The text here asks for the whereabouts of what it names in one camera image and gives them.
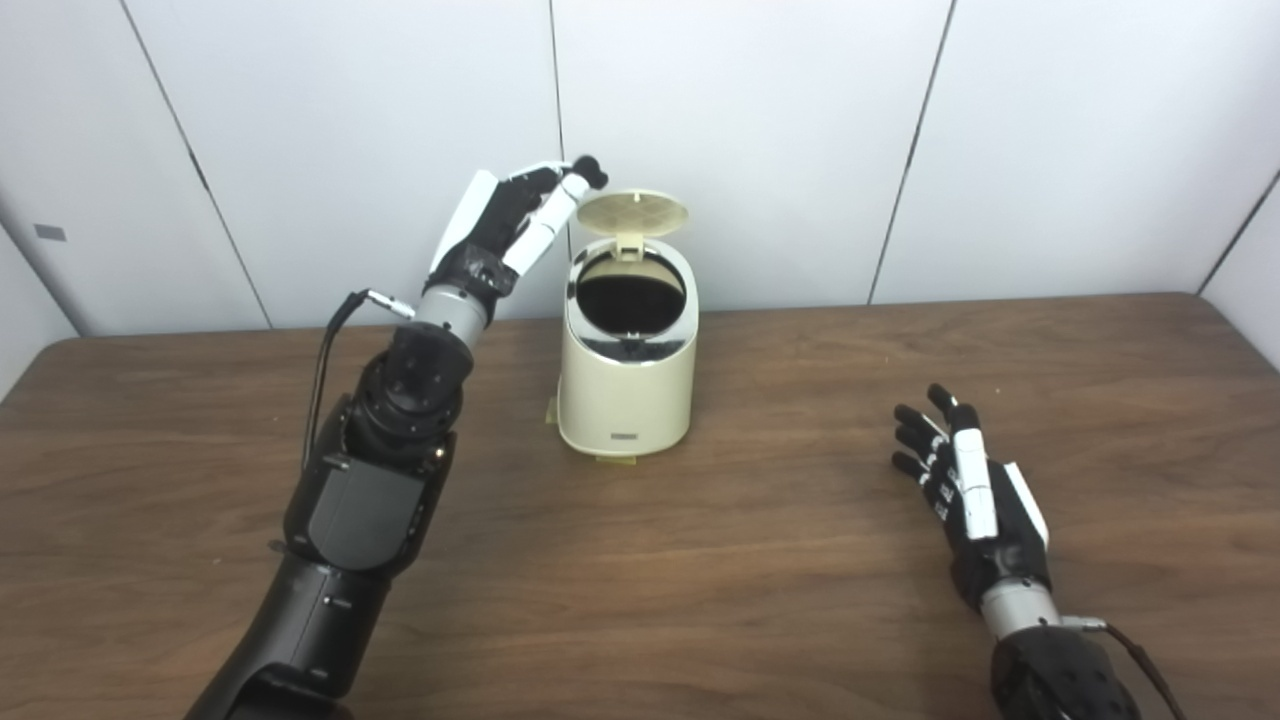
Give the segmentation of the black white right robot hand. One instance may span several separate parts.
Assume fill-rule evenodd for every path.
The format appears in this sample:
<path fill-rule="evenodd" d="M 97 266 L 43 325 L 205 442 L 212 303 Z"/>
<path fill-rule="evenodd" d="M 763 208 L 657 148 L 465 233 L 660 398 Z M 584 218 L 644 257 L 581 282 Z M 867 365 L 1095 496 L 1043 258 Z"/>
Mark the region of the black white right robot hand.
<path fill-rule="evenodd" d="M 1047 525 L 1020 473 L 991 456 L 973 405 L 941 384 L 929 386 L 927 397 L 943 420 L 896 405 L 893 437 L 900 447 L 892 464 L 940 520 L 957 594 L 979 610 L 1002 582 L 1050 589 Z"/>

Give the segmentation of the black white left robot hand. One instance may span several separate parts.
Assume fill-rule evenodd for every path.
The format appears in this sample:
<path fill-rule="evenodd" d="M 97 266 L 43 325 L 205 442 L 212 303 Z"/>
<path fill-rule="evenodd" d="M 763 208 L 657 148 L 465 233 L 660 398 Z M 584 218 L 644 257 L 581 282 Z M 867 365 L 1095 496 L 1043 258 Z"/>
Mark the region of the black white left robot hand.
<path fill-rule="evenodd" d="M 543 161 L 498 178 L 480 170 L 454 209 L 424 288 L 448 284 L 476 300 L 485 324 L 550 250 L 584 199 L 609 183 L 591 155 Z"/>

